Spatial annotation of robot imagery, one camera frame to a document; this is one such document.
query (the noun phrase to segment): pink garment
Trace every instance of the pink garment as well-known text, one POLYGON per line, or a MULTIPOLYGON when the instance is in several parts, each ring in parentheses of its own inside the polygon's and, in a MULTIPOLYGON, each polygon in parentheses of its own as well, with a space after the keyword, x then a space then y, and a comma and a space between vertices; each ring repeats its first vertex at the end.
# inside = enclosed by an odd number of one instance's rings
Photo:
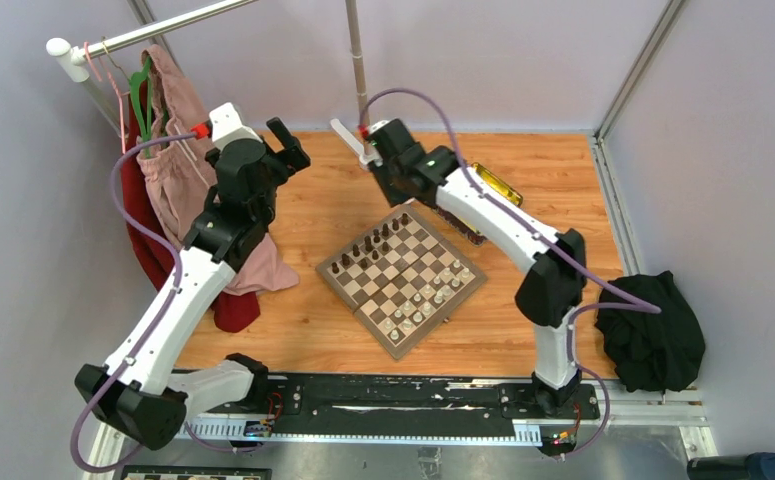
MULTIPOLYGON (((152 109, 155 120, 152 138, 178 135, 207 120, 208 113, 187 79, 165 50, 152 45, 142 53, 142 62, 151 56, 149 73, 153 85, 152 109), (169 119, 163 130, 165 112, 169 119)), ((150 158, 140 152, 137 162, 146 178, 146 190, 166 238, 176 248, 189 232, 193 220, 204 209, 210 186, 216 184, 216 172, 205 160, 213 148, 208 139, 190 139, 149 149, 150 158)), ((299 275, 285 264, 269 235, 258 244, 246 264, 225 287, 225 292, 243 295, 260 290, 282 290, 299 283, 299 275)))

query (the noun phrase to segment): black cylinder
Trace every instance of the black cylinder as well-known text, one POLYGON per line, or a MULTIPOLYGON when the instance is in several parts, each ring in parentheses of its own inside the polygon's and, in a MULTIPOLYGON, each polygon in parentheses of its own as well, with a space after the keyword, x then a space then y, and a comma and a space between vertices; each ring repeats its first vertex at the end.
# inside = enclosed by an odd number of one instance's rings
POLYGON ((775 453, 694 458, 687 462, 690 480, 775 480, 775 453))

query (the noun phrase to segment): gray wall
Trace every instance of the gray wall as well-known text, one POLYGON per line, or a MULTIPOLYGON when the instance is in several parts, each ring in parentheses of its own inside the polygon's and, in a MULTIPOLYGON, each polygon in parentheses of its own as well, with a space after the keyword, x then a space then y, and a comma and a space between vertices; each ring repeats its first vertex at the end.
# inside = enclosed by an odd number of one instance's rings
POLYGON ((74 375, 152 298, 105 188, 115 134, 45 52, 135 26, 124 2, 0 1, 0 478, 78 477, 74 375))
POLYGON ((775 450, 775 3, 690 2, 609 146, 648 270, 700 317, 721 452, 775 450))
MULTIPOLYGON (((195 6, 150 3, 161 18, 195 6)), ((421 89, 463 130, 593 128, 665 3, 359 0, 369 90, 421 89)), ((235 101, 258 124, 357 122, 343 0, 261 0, 168 38, 208 105, 235 101)), ((376 105, 441 128, 418 100, 376 105)))

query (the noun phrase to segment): wooden table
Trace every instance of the wooden table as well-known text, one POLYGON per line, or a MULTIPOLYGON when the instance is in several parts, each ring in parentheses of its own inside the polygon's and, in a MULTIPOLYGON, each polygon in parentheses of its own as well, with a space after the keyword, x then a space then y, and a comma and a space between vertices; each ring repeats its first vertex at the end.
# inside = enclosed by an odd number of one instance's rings
MULTIPOLYGON (((444 134, 416 134, 426 148, 447 144, 444 134)), ((300 133, 312 166, 278 190, 278 218, 270 233, 301 284, 260 296, 260 317, 229 334, 202 319, 178 360, 179 367, 209 367, 239 352, 270 370, 527 376, 536 359, 532 324, 514 305, 523 280, 490 242, 474 247, 422 205, 416 207, 446 238, 487 273, 489 280, 400 361, 395 361, 356 320, 314 268, 375 224, 390 208, 372 176, 332 133, 300 133)), ((566 231, 580 231, 588 267, 612 279, 622 268, 583 135, 461 134, 470 161, 481 162, 525 197, 523 209, 566 231)), ((589 284, 585 301, 599 289, 589 284)), ((614 377, 593 326, 595 312, 577 328, 578 356, 602 376, 614 377)))

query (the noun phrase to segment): black garment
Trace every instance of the black garment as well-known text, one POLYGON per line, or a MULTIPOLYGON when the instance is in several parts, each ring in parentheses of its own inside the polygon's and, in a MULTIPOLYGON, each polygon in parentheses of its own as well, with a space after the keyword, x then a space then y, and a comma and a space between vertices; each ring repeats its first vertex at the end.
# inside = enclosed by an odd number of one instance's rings
MULTIPOLYGON (((599 310, 596 328, 605 335, 605 353, 617 364, 617 375, 626 389, 681 391, 690 386, 699 375, 705 338, 673 274, 633 275, 609 283, 662 310, 657 315, 599 310)), ((625 302, 607 290, 599 301, 625 302)))

